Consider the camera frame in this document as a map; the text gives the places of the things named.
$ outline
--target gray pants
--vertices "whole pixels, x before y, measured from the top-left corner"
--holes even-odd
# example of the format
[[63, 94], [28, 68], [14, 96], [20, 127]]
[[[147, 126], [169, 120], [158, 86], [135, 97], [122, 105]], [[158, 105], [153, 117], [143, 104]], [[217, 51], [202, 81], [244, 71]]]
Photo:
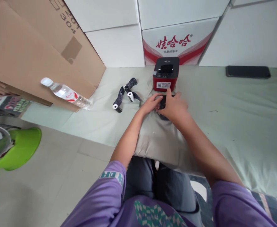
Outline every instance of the gray pants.
[[173, 207], [195, 226], [202, 227], [200, 206], [187, 174], [176, 172], [154, 160], [133, 156], [126, 174], [124, 201], [145, 195]]

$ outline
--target purple shirt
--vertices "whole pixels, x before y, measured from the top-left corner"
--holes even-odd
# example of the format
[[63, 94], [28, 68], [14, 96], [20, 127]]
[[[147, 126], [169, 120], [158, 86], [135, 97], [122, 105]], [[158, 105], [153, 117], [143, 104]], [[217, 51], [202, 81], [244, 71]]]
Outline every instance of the purple shirt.
[[[110, 162], [61, 227], [194, 226], [169, 205], [143, 195], [122, 204], [125, 176], [120, 162]], [[212, 194], [215, 226], [277, 227], [244, 187], [218, 181]]]

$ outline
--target person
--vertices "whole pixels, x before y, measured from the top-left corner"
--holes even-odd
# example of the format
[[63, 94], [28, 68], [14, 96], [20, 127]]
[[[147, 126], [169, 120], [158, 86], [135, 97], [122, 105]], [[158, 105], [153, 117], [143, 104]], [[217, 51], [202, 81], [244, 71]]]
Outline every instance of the person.
[[276, 226], [244, 188], [234, 169], [187, 112], [178, 92], [149, 97], [119, 140], [109, 164], [79, 201], [62, 227], [79, 226], [198, 226], [200, 207], [187, 174], [154, 160], [133, 156], [146, 114], [158, 111], [182, 133], [213, 194], [215, 226]]

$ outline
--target shirt sleeve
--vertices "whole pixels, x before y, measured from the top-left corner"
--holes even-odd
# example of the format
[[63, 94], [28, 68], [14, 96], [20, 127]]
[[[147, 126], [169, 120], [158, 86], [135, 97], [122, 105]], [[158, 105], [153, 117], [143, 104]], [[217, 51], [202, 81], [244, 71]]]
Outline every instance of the shirt sleeve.
[[126, 169], [110, 162], [61, 227], [108, 226], [121, 209]]
[[212, 193], [216, 226], [277, 227], [251, 193], [239, 184], [218, 181]]

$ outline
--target printer label sticker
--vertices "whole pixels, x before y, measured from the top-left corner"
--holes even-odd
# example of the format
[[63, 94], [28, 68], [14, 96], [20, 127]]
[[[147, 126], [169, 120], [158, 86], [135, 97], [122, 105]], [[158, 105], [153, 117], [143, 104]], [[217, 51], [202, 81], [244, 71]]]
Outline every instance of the printer label sticker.
[[170, 88], [171, 82], [156, 82], [156, 88], [167, 89]]

